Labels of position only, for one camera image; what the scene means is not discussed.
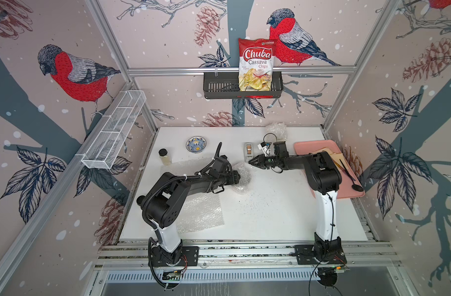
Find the pink tray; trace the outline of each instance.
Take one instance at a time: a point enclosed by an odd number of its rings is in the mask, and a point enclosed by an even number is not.
[[[295,153],[296,155],[304,155],[314,152],[324,147],[329,148],[334,153],[342,153],[337,144],[333,140],[320,140],[320,141],[307,141],[307,142],[296,142],[295,143]],[[359,198],[365,195],[364,192],[358,192],[352,189],[352,180],[347,176],[345,171],[337,168],[341,172],[342,183],[339,185],[339,191],[337,192],[337,198]],[[355,176],[354,172],[348,169],[350,175],[356,180],[355,184],[362,186],[359,180]]]

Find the bubble wrap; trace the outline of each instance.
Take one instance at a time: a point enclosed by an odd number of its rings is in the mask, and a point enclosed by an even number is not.
[[[252,175],[250,174],[249,168],[250,164],[237,163],[232,166],[232,169],[237,170],[240,174],[239,184],[232,185],[231,188],[238,194],[245,194],[249,191],[248,185],[252,180]]]
[[[286,131],[286,125],[284,122],[274,122],[265,127],[267,133],[274,133],[277,136],[278,141],[286,141],[288,137],[288,133]]]
[[[170,172],[176,176],[193,175],[211,162],[212,158],[189,160],[162,166],[161,174]],[[218,194],[196,193],[186,197],[181,212],[176,219],[180,234],[224,225],[221,202]]]

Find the black metal basket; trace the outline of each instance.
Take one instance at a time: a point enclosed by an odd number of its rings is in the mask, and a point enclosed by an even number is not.
[[[270,91],[241,92],[237,72],[219,72],[217,77],[214,72],[204,73],[204,97],[216,98],[279,98],[283,92],[283,79],[281,72],[271,74]]]

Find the bird beak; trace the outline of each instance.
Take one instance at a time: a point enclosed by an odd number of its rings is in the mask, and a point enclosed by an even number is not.
[[[46,68],[46,66],[44,64],[40,65],[40,70],[44,75],[50,73],[50,71],[48,71],[48,69]]]

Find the black spoon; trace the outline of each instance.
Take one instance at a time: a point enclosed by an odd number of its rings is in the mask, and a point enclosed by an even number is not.
[[[349,174],[349,172],[348,172],[346,166],[344,165],[344,163],[342,162],[342,160],[339,159],[339,161],[342,163],[342,167],[344,168],[346,175],[352,180],[352,184],[353,184],[352,189],[355,191],[358,191],[358,192],[363,192],[364,188],[362,188],[362,186],[355,184],[354,178],[352,178],[352,176]]]

